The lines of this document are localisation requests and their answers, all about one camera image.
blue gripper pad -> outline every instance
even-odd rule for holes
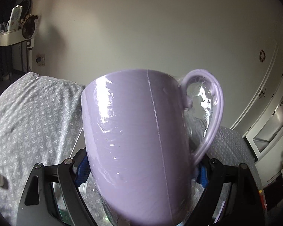
[[[91,173],[88,157],[85,156],[78,166],[77,177],[75,178],[75,186],[78,188],[82,183],[85,183]]]
[[[206,167],[202,164],[199,165],[199,175],[196,180],[197,183],[201,184],[202,187],[206,188],[208,185],[208,178],[206,174]]]

shelf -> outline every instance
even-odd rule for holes
[[[278,45],[270,62],[268,71],[262,85],[258,89],[249,107],[242,114],[241,119],[232,128],[242,137],[246,136],[250,129],[261,118],[270,102],[273,100],[283,78],[283,59]]]
[[[22,35],[22,29],[0,34],[0,46],[10,46],[25,40]]]
[[[283,133],[283,96],[280,99],[272,116],[263,126],[263,128],[253,138],[259,152],[262,152],[281,131]]]

mug handle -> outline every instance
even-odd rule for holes
[[[192,107],[192,99],[187,94],[187,88],[190,84],[199,82],[201,80],[204,82],[206,87],[210,90],[210,94],[213,97],[214,108],[212,113],[211,121],[208,125],[206,135],[200,142],[198,148],[193,153],[192,162],[194,166],[198,165],[204,154],[213,142],[216,133],[218,131],[222,113],[223,113],[223,94],[219,82],[216,78],[208,71],[204,69],[196,69],[189,72],[180,84],[180,91],[183,100],[183,107],[185,110],[189,110]]]

bed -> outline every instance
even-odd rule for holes
[[[11,225],[16,225],[19,201],[33,165],[59,164],[84,147],[81,112],[84,88],[75,82],[27,73],[0,96],[0,173],[5,177],[5,185],[0,187],[0,213]],[[186,113],[186,120],[190,139],[197,145],[206,123],[190,113]],[[237,132],[220,127],[207,155],[226,165],[246,163],[258,189],[262,189],[250,151]],[[58,184],[54,188],[62,218],[71,224]],[[194,182],[191,189],[195,206],[203,188]],[[228,189],[225,184],[216,214]],[[97,224],[111,225],[91,175],[80,191]]]
[[[33,165],[61,163],[83,128],[84,85],[27,73],[0,96],[0,212],[16,225],[17,210]]]

white wall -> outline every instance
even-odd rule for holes
[[[176,77],[204,68],[223,88],[227,127],[256,93],[275,39],[283,42],[278,0],[32,1],[41,17],[33,55],[46,54],[46,66],[33,71],[88,84],[125,68]]]

